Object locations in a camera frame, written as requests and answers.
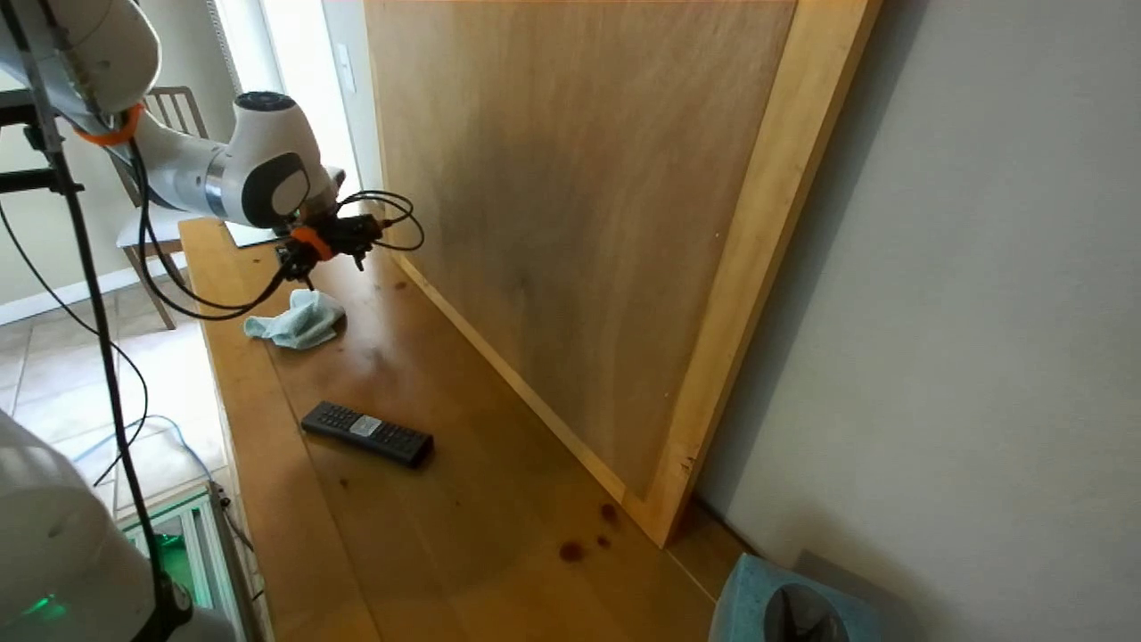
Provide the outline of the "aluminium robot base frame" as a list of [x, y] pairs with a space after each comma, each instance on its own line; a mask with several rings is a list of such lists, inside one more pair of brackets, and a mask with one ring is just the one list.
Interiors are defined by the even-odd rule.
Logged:
[[173, 642], [266, 642], [225, 493], [199, 484], [161, 501], [150, 526], [161, 567], [191, 605]]

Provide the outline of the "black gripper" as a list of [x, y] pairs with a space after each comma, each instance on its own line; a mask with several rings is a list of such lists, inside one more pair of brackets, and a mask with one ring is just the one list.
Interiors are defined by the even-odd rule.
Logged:
[[286, 279], [307, 283], [320, 259], [365, 263], [379, 239], [383, 226], [373, 214], [307, 222], [282, 239], [278, 266]]

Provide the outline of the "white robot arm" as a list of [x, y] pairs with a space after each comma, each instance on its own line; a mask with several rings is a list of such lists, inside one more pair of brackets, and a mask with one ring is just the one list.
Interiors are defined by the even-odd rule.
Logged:
[[[282, 93], [235, 101], [225, 144], [191, 139], [148, 113], [161, 50], [131, 0], [3, 0], [3, 68], [24, 84], [3, 105], [24, 121], [68, 196], [60, 126], [135, 175], [143, 200], [270, 227], [282, 272], [361, 258], [376, 219], [345, 219], [305, 112]], [[235, 642], [193, 602], [150, 536], [127, 540], [86, 477], [54, 445], [0, 415], [0, 642]]]

